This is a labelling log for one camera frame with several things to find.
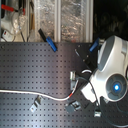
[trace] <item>black cable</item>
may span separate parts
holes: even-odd
[[[19,10],[21,9],[22,7],[22,0],[19,0]]]
[[[30,5],[31,5],[31,8],[32,8],[32,11],[34,12],[34,3],[33,3],[32,0],[30,1]]]
[[[28,42],[29,38],[30,38],[30,35],[27,37],[27,42]]]
[[[92,89],[93,89],[95,98],[96,98],[96,102],[98,103],[98,106],[99,106],[99,108],[100,108],[100,111],[101,111],[101,113],[102,113],[103,118],[104,118],[109,124],[111,124],[112,126],[119,127],[119,128],[128,127],[128,125],[117,125],[117,124],[114,124],[111,120],[109,120],[109,119],[105,116],[105,114],[104,114],[104,112],[103,112],[103,110],[102,110],[102,108],[101,108],[101,105],[100,105],[100,103],[98,102],[98,98],[97,98],[95,89],[94,89],[92,83],[90,82],[90,80],[87,80],[87,79],[85,79],[85,78],[83,78],[83,77],[79,77],[79,78],[80,78],[80,79],[83,79],[83,80],[86,80],[87,82],[90,83],[90,85],[91,85],[91,87],[92,87]]]
[[[40,36],[42,37],[42,39],[44,40],[44,42],[47,42],[46,41],[46,36],[44,35],[44,33],[43,33],[41,28],[38,30],[38,32],[39,32]]]

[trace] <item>white cable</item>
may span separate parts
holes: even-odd
[[[92,73],[91,70],[84,70],[84,71],[82,71],[82,73],[86,73],[86,72],[88,72],[88,73]]]
[[[68,97],[63,98],[63,99],[54,98],[52,96],[49,96],[49,95],[46,95],[46,94],[43,94],[43,93],[39,93],[39,92],[29,92],[29,91],[0,90],[0,93],[32,94],[32,95],[40,95],[42,97],[46,97],[46,98],[49,98],[49,99],[52,99],[52,100],[55,100],[55,101],[65,101],[65,100],[68,100],[74,94],[74,92],[76,90],[76,87],[77,87],[77,84],[78,84],[78,81],[76,82],[76,85],[75,85],[72,93]]]

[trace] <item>white robot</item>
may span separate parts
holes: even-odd
[[[98,55],[98,68],[81,90],[83,95],[91,102],[98,100],[99,104],[100,97],[112,102],[121,100],[128,89],[127,63],[128,42],[116,36],[107,39]]]

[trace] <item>bolt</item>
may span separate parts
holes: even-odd
[[[1,46],[1,48],[2,48],[2,49],[4,49],[4,45],[3,45],[3,46]]]

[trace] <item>small metal part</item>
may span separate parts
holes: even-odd
[[[1,49],[4,49],[4,48],[5,48],[4,45],[2,45],[2,46],[1,46]]]
[[[75,71],[71,71],[70,72],[70,80],[76,80],[76,72]]]
[[[75,49],[75,52],[76,52],[77,56],[80,56],[76,49]]]
[[[100,108],[99,108],[97,102],[96,102],[96,107],[95,107],[95,111],[94,111],[94,117],[101,117],[101,111],[100,111]]]
[[[105,39],[99,39],[100,44],[103,44],[105,42]]]
[[[95,111],[94,112],[94,117],[101,117],[101,112],[100,111]]]
[[[31,106],[30,111],[34,113],[37,110],[37,108],[42,104],[43,100],[44,99],[42,98],[42,96],[38,96],[34,101],[34,104]]]
[[[109,101],[108,101],[107,99],[105,99],[105,98],[104,98],[104,101],[105,101],[106,104],[108,104],[108,102],[109,102]]]
[[[70,72],[70,90],[74,89],[77,78],[78,78],[78,75],[76,75],[76,71],[71,71]]]
[[[81,109],[81,105],[78,101],[75,101],[73,103],[70,103],[70,104],[66,104],[65,105],[65,109],[68,113],[72,113],[74,111],[78,111]]]

